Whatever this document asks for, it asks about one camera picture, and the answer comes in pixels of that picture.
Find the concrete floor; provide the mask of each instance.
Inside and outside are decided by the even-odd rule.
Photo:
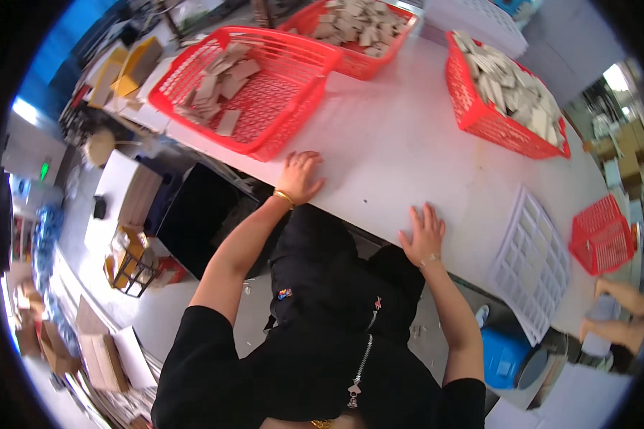
[[[74,157],[73,165],[80,162]],[[164,360],[172,347],[179,328],[183,310],[190,302],[197,288],[197,279],[190,274],[181,283],[168,285],[159,290],[148,289],[141,298],[126,296],[112,290],[102,273],[99,255],[92,255],[84,244],[88,219],[93,210],[93,195],[102,170],[82,169],[76,197],[64,202],[66,213],[60,249],[72,271],[81,283],[95,297],[107,314],[122,326],[134,327],[143,347],[160,361]],[[378,248],[364,238],[355,236],[361,257],[369,257]],[[234,327],[234,338],[238,355],[247,356],[265,339],[262,331],[269,316],[270,275],[265,272],[244,284],[240,308]],[[492,317],[512,316],[510,310],[487,296],[468,287],[459,285],[460,290],[475,312],[481,305],[489,304]],[[419,327],[419,336],[411,337],[408,347],[429,368],[434,378],[441,383],[447,361],[448,346],[441,331],[439,316],[431,299],[429,288],[425,288],[418,305],[413,325]],[[498,397],[488,396],[489,410]]]

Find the gold bracelet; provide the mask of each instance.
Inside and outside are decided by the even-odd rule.
[[[432,261],[441,261],[441,254],[430,253],[429,256],[427,257],[427,261],[420,261],[420,270],[422,270],[424,266],[428,264],[428,262],[432,262]]]
[[[291,210],[293,210],[293,209],[294,209],[294,207],[296,207],[296,203],[295,203],[295,202],[293,202],[293,199],[292,199],[292,198],[291,198],[287,193],[285,193],[285,192],[283,192],[283,191],[280,191],[280,190],[278,190],[278,189],[275,189],[275,193],[274,193],[273,195],[276,195],[276,196],[278,196],[278,197],[280,197],[280,198],[283,198],[284,200],[289,201],[289,202],[291,203],[291,205],[293,206],[293,207],[291,208]]]

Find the black t-shirt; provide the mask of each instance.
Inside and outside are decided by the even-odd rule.
[[[307,322],[278,327],[239,359],[231,324],[207,307],[186,309],[163,366],[151,415],[156,429],[258,428],[266,417],[334,419],[369,334]],[[406,347],[373,336],[358,409],[368,428],[483,428],[486,388],[455,380],[443,389]]]

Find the red plastic basket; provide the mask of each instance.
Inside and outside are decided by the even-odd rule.
[[[300,34],[312,34],[315,28],[317,28],[319,22],[318,16],[327,14],[327,8],[324,7],[325,3],[327,3],[327,0],[317,0],[313,4],[298,11],[287,22],[284,22],[277,28],[282,31],[295,28]],[[403,42],[408,37],[408,33],[412,31],[418,22],[418,17],[394,5],[387,4],[386,6],[397,16],[408,20],[403,32],[396,36],[394,43],[391,44],[389,50],[381,58],[365,55],[363,51],[366,48],[360,46],[358,42],[345,43],[341,47],[343,50],[343,60],[336,67],[335,72],[343,73],[355,79],[368,80],[377,73],[380,67],[390,63],[394,59],[396,53],[398,53],[398,49],[401,49]]]
[[[603,197],[575,216],[568,248],[590,275],[616,270],[632,259],[635,254],[632,232],[613,195]]]
[[[230,42],[250,46],[261,71],[230,100],[207,125],[198,125],[174,112],[202,79],[201,71]],[[337,47],[295,34],[264,28],[227,26],[197,45],[186,48],[150,91],[148,101],[174,121],[193,128],[220,145],[266,162],[283,149],[320,102],[327,76],[341,59]],[[217,129],[225,110],[240,110],[231,137]]]
[[[543,159],[560,155],[570,159],[570,146],[568,146],[565,136],[565,121],[562,117],[559,123],[564,142],[562,150],[560,150],[512,118],[501,115],[494,107],[493,102],[482,101],[470,77],[465,57],[453,40],[452,31],[447,32],[447,40],[448,93],[453,103],[453,112],[458,128],[526,157]],[[474,42],[477,45],[482,45],[476,40]],[[525,72],[532,74],[520,64],[518,65]]]

